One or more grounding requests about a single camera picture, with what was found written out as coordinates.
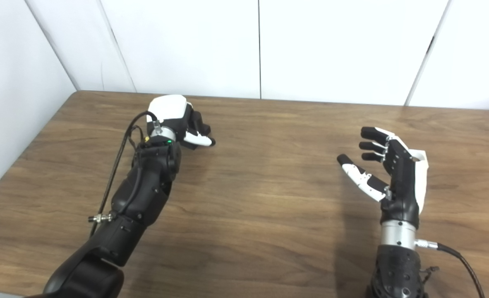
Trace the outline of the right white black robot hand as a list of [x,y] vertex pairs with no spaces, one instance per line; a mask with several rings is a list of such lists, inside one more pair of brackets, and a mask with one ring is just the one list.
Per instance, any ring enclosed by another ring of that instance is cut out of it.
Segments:
[[379,127],[362,127],[359,143],[364,161],[377,161],[390,176],[387,183],[362,167],[347,155],[337,161],[353,183],[367,196],[380,203],[381,223],[406,222],[419,228],[419,215],[424,208],[429,168],[426,151],[411,149],[402,139]]

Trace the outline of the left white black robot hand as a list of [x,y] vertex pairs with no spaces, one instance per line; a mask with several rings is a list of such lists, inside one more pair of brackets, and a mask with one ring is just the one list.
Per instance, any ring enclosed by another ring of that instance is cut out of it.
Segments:
[[158,120],[157,128],[154,128],[152,117],[146,117],[149,137],[163,136],[191,150],[216,144],[210,137],[211,127],[203,122],[201,113],[182,95],[156,97],[150,102],[148,111]]

